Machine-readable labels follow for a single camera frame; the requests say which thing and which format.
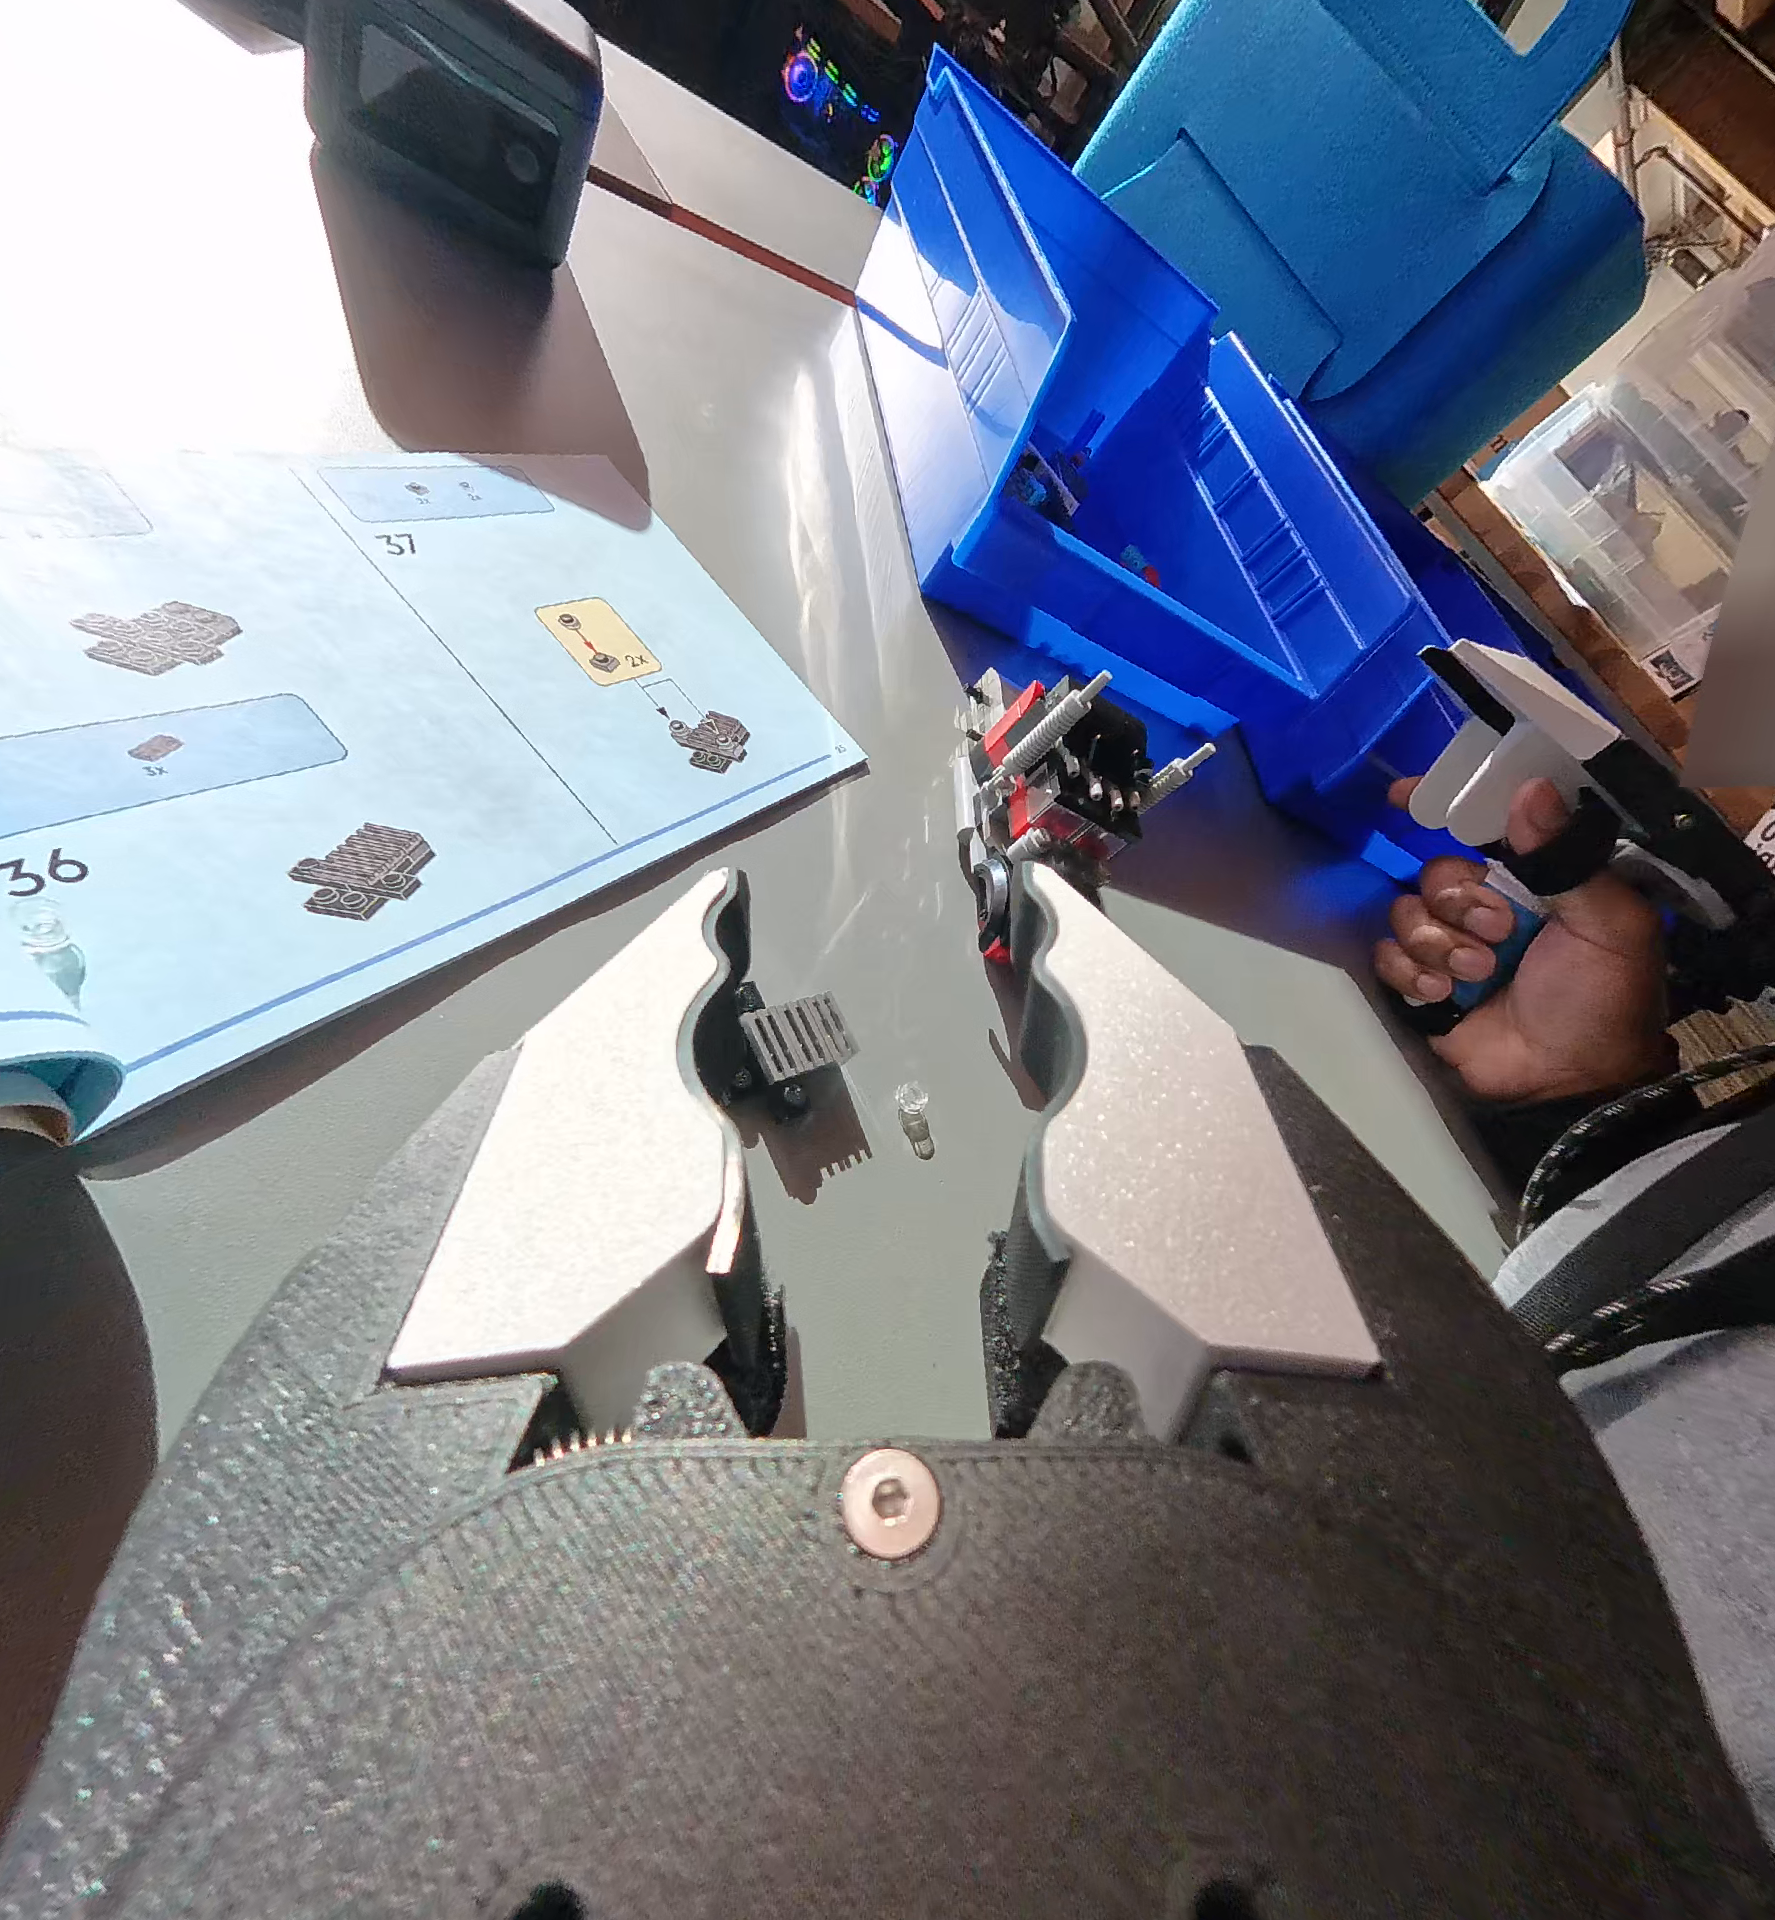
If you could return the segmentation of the small grey black brick piece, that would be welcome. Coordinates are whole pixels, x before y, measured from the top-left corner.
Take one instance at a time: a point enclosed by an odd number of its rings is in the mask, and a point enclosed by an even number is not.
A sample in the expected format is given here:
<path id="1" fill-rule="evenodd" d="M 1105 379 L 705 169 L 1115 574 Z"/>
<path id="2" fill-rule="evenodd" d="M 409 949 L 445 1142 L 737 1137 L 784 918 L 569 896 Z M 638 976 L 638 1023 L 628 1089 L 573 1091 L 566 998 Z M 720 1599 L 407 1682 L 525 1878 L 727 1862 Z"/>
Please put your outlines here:
<path id="1" fill-rule="evenodd" d="M 724 1107 L 757 1100 L 779 1123 L 807 1118 L 813 1082 L 858 1056 L 858 1036 L 831 992 L 766 1001 L 736 982 L 699 1012 L 699 1082 Z"/>

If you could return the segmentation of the person's right hand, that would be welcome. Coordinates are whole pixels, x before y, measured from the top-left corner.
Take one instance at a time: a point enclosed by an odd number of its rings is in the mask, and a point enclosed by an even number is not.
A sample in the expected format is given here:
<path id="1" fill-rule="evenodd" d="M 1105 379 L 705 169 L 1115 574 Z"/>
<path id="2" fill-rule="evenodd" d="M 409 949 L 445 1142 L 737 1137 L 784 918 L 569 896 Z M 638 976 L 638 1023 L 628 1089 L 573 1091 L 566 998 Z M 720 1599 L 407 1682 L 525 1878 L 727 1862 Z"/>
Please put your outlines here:
<path id="1" fill-rule="evenodd" d="M 1434 1056 L 1478 1100 L 1614 1095 L 1661 1076 L 1675 1047 L 1658 912 L 1601 870 L 1537 914 L 1514 976 L 1430 1039 Z M 1516 918 L 1484 863 L 1439 856 L 1388 905 L 1375 973 L 1392 995 L 1444 1005 L 1458 983 L 1495 976 Z"/>

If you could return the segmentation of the grey desk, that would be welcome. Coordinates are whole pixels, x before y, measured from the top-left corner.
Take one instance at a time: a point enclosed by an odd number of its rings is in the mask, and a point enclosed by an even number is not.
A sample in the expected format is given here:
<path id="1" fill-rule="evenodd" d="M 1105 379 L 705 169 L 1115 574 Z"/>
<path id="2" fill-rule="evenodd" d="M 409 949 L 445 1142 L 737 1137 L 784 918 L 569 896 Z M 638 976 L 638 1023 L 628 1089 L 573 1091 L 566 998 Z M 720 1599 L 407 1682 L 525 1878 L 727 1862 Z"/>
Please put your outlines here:
<path id="1" fill-rule="evenodd" d="M 855 280 L 868 205 L 619 50 L 605 74 L 598 166 Z M 977 1288 L 1035 1097 L 948 805 L 990 641 L 916 590 L 858 320 L 596 186 L 547 289 L 310 148 L 300 55 L 221 3 L 0 3 L 0 442 L 605 455 L 868 773 L 107 1136 L 159 1437 L 464 1071 L 712 863 L 752 880 L 760 988 L 829 988 L 861 1039 L 849 1097 L 749 1156 L 805 1432 L 984 1432 Z"/>

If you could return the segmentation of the red black toy brick model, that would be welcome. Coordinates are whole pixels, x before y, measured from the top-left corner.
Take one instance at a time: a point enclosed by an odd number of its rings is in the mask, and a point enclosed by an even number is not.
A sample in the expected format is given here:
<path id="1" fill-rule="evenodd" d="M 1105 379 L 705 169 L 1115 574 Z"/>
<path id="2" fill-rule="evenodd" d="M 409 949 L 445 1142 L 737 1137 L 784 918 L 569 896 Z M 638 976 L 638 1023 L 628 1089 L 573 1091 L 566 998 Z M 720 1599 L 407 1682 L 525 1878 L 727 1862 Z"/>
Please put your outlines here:
<path id="1" fill-rule="evenodd" d="M 1048 863 L 1077 886 L 1106 880 L 1144 819 L 1213 754 L 1213 741 L 1166 764 L 1138 715 L 1110 700 L 1113 670 L 1012 683 L 996 667 L 965 686 L 949 758 L 959 859 L 977 905 L 977 949 L 1012 965 L 1017 877 Z"/>

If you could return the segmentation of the red tape strip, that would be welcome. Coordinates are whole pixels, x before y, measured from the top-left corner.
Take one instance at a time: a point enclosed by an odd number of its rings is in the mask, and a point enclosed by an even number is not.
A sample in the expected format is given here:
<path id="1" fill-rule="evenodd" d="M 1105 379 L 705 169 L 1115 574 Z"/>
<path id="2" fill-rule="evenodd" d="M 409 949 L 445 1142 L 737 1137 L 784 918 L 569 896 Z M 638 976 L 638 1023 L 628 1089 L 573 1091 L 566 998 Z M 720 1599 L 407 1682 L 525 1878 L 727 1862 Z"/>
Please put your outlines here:
<path id="1" fill-rule="evenodd" d="M 667 199 L 667 198 L 663 198 L 663 193 L 657 193 L 657 190 L 651 190 L 651 188 L 644 188 L 632 180 L 625 180 L 625 176 L 614 173 L 609 169 L 605 169 L 598 161 L 586 169 L 586 183 L 608 190 L 608 193 L 614 193 L 614 198 L 619 198 L 619 199 L 625 199 L 625 203 L 631 203 L 631 205 L 635 205 L 635 209 L 641 209 L 641 212 L 648 212 L 648 214 L 654 214 L 654 217 L 660 217 L 660 219 L 666 219 L 666 224 L 672 224 L 672 227 L 679 227 L 683 231 L 692 231 L 692 235 L 704 237 L 705 243 L 712 243 L 724 251 L 731 251 L 731 254 L 756 264 L 757 269 L 765 269 L 769 276 L 786 278 L 791 283 L 798 283 L 798 286 L 805 286 L 805 289 L 811 289 L 821 298 L 839 301 L 842 308 L 858 308 L 858 294 L 855 294 L 852 283 L 837 280 L 824 272 L 817 272 L 813 267 L 797 260 L 792 254 L 775 251 L 775 249 L 757 243 L 756 237 L 740 235 L 737 228 L 712 219 L 704 212 L 686 209 L 686 205 L 679 205 L 679 203 L 675 203 L 675 199 Z"/>

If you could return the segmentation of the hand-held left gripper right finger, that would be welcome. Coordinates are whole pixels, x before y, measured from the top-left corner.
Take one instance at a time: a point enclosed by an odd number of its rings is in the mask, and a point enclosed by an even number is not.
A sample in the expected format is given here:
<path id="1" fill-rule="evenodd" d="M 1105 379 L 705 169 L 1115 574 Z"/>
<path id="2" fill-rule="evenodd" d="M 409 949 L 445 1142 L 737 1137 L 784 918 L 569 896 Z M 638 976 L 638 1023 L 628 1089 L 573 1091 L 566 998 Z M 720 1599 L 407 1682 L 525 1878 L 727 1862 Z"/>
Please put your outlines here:
<path id="1" fill-rule="evenodd" d="M 1004 889 L 1017 1053 L 1042 1095 L 990 1271 L 988 1399 L 1115 1367 L 1151 1437 L 1212 1373 L 1375 1380 L 1381 1348 L 1234 1024 L 1042 859 Z"/>

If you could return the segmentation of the ribbed blue plastic bin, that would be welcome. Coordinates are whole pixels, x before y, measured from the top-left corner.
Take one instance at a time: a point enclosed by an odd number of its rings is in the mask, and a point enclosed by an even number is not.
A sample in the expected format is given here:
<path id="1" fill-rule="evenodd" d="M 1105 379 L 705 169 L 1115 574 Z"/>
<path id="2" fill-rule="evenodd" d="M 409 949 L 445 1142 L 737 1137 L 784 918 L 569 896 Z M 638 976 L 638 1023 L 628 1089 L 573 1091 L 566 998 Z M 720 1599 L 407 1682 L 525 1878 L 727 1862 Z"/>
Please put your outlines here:
<path id="1" fill-rule="evenodd" d="M 1267 802 L 1386 877 L 1458 854 L 1388 799 L 1468 718 L 1421 661 L 1452 635 L 1250 349 L 1176 360 L 1089 469 L 1071 529 L 1035 517 L 1019 567 L 1080 661 L 1168 729 L 1234 732 Z M 1126 543 L 1163 590 L 1115 564 Z"/>

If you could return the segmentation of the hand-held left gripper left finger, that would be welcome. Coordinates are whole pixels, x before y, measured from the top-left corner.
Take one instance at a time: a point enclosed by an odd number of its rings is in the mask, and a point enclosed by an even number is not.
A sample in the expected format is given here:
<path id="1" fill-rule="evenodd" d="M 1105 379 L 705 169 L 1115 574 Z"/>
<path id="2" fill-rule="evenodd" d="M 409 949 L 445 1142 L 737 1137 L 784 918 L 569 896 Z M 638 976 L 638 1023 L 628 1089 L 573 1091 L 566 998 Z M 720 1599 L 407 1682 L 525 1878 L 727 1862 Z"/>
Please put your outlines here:
<path id="1" fill-rule="evenodd" d="M 608 1435 L 651 1367 L 705 1361 L 749 1435 L 779 1425 L 784 1297 L 730 1114 L 749 904 L 744 870 L 705 870 L 525 1031 L 386 1380 L 548 1373 Z"/>

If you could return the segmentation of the computer with coloured lights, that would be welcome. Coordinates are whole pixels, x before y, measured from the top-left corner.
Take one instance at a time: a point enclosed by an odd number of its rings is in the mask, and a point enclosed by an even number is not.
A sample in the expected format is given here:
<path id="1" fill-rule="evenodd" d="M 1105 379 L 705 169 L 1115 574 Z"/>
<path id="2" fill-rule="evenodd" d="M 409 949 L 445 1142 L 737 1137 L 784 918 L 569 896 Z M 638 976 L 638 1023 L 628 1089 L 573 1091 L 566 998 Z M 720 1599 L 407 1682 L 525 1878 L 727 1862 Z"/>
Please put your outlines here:
<path id="1" fill-rule="evenodd" d="M 913 127 L 927 39 L 887 47 L 852 19 L 802 19 L 779 57 L 781 140 L 882 209 Z"/>

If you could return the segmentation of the blue red brick piece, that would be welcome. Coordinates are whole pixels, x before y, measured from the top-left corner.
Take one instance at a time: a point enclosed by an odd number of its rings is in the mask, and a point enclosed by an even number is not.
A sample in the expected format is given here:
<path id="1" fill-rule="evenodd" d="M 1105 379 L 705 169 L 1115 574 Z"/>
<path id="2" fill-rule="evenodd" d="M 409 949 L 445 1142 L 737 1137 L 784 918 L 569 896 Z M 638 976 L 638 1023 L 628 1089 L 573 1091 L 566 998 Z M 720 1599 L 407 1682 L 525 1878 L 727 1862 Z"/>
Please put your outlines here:
<path id="1" fill-rule="evenodd" d="M 1042 449 L 1028 442 L 1004 478 L 1004 495 L 1046 517 L 1052 526 L 1071 529 L 1083 500 L 1093 491 L 1093 446 Z"/>

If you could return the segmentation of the person's grey clothing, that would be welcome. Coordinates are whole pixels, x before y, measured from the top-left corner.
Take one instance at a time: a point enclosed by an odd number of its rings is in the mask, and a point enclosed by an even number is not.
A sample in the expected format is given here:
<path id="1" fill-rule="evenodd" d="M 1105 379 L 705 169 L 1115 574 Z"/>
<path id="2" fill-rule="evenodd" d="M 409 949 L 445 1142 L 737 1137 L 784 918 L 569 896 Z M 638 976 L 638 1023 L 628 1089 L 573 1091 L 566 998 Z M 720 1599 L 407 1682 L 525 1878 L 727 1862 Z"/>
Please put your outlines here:
<path id="1" fill-rule="evenodd" d="M 1775 1104 L 1617 1165 L 1495 1288 L 1568 1377 L 1775 1848 Z"/>

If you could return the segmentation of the blue foam block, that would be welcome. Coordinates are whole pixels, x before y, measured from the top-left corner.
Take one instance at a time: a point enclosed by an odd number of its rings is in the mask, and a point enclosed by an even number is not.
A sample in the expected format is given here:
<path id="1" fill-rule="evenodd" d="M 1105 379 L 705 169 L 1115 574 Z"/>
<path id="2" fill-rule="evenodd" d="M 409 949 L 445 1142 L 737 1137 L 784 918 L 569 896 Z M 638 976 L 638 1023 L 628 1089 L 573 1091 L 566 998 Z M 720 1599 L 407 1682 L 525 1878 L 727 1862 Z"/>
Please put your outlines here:
<path id="1" fill-rule="evenodd" d="M 1415 504 L 1642 308 L 1642 209 L 1562 127 L 1626 13 L 1179 3 L 1075 173 Z"/>

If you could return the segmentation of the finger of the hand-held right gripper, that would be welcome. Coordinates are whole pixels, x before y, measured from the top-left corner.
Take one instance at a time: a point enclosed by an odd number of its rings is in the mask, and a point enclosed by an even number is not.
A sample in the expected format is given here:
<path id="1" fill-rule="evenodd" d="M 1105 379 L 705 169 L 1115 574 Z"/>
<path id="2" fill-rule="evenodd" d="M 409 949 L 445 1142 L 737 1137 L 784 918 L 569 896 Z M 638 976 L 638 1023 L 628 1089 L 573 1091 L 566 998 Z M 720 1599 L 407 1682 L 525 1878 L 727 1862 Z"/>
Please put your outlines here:
<path id="1" fill-rule="evenodd" d="M 1424 648 L 1421 661 L 1468 715 L 1434 770 L 1478 766 L 1510 729 L 1535 729 L 1575 761 L 1623 741 L 1610 718 L 1521 652 L 1458 638 Z"/>
<path id="2" fill-rule="evenodd" d="M 1566 779 L 1566 750 L 1543 729 L 1516 723 L 1495 732 L 1488 723 L 1462 723 L 1415 782 L 1408 819 L 1462 844 L 1495 844 L 1504 841 L 1519 787 L 1540 779 Z"/>

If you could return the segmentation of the light blue instruction booklet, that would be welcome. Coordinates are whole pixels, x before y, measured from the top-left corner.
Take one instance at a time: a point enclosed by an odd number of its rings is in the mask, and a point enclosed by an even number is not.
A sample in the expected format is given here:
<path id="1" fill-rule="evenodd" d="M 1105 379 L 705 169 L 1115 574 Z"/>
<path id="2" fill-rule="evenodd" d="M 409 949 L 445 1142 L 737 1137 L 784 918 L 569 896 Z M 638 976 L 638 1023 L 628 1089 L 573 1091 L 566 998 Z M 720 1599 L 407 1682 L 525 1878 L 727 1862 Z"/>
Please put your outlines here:
<path id="1" fill-rule="evenodd" d="M 566 487 L 0 446 L 2 1126 L 92 1136 L 866 764 L 660 517 Z"/>

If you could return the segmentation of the clear plastic storage boxes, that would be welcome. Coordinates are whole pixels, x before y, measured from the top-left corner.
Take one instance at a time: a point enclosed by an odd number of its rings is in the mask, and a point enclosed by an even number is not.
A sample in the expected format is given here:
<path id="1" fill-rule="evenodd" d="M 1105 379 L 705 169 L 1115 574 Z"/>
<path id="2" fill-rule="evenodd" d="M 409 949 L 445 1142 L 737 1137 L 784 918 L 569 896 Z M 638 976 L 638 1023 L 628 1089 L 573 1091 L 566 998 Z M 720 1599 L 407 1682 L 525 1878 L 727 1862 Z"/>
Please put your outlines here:
<path id="1" fill-rule="evenodd" d="M 1629 738 L 1670 764 L 1684 754 L 1690 705 L 1674 703 L 1620 635 L 1580 600 L 1471 468 L 1426 493 L 1426 510 L 1475 574 L 1540 635 Z"/>

